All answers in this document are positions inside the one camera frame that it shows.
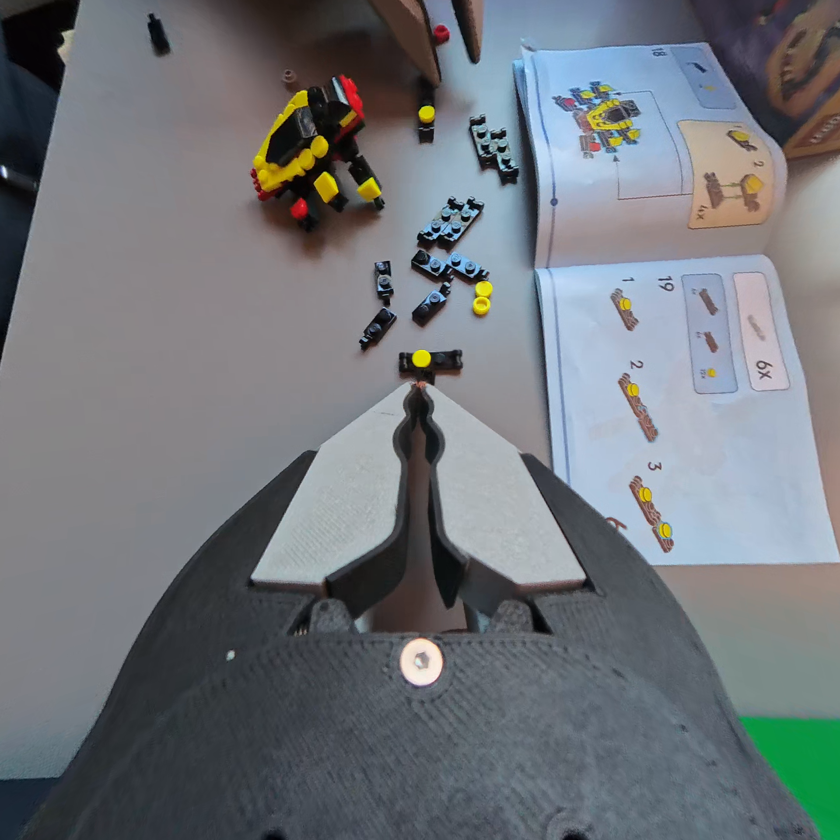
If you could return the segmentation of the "yellow black lego model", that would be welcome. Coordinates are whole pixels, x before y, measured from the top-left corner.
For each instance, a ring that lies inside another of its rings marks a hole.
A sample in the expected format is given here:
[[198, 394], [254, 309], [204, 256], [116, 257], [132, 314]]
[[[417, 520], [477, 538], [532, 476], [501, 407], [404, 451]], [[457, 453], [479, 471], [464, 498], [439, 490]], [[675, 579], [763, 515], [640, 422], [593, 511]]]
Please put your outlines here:
[[319, 224], [312, 196], [337, 213], [349, 202], [334, 174], [334, 165], [344, 163], [357, 193], [380, 212], [382, 184], [358, 145], [363, 128], [363, 101], [351, 78], [338, 75], [296, 92], [254, 157], [250, 176], [258, 199], [291, 196], [290, 215], [311, 232]]

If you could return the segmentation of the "lego instruction booklet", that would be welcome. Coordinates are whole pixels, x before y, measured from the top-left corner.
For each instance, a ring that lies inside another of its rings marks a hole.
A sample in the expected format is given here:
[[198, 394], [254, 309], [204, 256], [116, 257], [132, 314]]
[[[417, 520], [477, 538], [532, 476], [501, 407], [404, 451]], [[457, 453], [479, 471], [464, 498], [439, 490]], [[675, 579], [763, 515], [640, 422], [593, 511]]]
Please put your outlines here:
[[836, 564], [763, 254], [780, 146], [707, 44], [524, 48], [553, 469], [656, 565]]

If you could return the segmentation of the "lego set cardboard box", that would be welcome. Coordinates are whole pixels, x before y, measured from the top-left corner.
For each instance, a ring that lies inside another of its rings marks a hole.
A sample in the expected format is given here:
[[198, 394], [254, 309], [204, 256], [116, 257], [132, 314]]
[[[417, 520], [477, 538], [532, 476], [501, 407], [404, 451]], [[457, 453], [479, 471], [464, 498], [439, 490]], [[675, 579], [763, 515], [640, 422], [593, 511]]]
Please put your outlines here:
[[839, 2], [692, 1], [715, 56], [792, 161], [839, 150]]

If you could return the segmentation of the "group of black lego plates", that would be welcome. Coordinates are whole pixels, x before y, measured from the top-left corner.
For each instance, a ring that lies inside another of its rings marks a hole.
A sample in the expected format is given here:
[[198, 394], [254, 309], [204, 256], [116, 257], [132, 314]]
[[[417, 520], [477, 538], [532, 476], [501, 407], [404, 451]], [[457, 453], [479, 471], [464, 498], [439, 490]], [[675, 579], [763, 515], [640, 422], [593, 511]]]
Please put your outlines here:
[[[518, 180], [518, 164], [511, 156], [507, 130], [490, 129], [487, 116], [479, 114], [469, 119], [472, 139], [479, 166], [494, 169], [500, 182], [514, 184]], [[424, 326], [448, 298], [452, 276], [473, 283], [487, 280], [488, 273], [474, 261], [454, 252], [454, 247], [483, 212], [484, 203], [473, 196], [461, 201], [451, 196], [438, 214], [418, 233], [418, 250], [412, 259], [415, 270], [442, 280], [443, 289], [431, 293], [413, 312], [413, 320]]]

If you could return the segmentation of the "green board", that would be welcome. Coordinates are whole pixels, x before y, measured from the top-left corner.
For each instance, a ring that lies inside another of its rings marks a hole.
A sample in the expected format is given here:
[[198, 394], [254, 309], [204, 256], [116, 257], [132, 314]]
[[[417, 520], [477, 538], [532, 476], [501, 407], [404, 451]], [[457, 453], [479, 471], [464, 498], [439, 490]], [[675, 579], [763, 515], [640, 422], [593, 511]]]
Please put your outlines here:
[[838, 839], [839, 720], [743, 717], [741, 721], [821, 836]]

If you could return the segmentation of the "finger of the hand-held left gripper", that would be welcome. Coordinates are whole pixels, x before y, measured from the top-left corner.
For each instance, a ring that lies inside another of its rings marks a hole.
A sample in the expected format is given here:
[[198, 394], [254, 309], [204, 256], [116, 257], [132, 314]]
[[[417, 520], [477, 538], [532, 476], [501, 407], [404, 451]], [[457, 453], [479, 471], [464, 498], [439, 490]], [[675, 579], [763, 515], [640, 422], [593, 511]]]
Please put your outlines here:
[[453, 0], [451, 2], [460, 34], [464, 40], [467, 56], [472, 64], [480, 63], [484, 1]]
[[397, 44], [434, 88], [441, 83], [437, 43], [424, 1], [369, 1]]

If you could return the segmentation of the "black lego plate yellow stud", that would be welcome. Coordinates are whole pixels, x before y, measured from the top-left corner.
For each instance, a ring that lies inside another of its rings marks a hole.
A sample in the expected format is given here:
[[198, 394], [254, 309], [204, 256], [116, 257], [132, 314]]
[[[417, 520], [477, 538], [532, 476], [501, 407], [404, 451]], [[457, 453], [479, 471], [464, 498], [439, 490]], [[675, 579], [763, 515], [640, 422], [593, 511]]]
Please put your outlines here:
[[435, 384], [439, 374], [455, 374], [463, 369], [462, 350], [400, 352], [397, 371], [417, 382]]

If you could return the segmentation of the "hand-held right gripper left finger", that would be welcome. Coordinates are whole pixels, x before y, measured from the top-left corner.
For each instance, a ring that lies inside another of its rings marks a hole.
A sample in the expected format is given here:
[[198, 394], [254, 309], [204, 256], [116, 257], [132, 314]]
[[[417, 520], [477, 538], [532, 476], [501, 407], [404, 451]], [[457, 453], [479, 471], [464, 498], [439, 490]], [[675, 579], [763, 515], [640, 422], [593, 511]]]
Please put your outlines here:
[[406, 569], [413, 385], [404, 383], [313, 456], [251, 573], [255, 586], [363, 614]]

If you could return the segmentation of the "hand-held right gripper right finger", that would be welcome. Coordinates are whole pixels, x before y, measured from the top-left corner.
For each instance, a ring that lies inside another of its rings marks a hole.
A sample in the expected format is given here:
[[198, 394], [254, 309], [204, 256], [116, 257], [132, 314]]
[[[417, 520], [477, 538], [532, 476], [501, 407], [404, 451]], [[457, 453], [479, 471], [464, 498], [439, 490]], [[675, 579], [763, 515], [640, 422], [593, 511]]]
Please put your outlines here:
[[434, 578], [446, 606], [580, 588], [585, 572], [522, 453], [437, 387], [418, 386]]

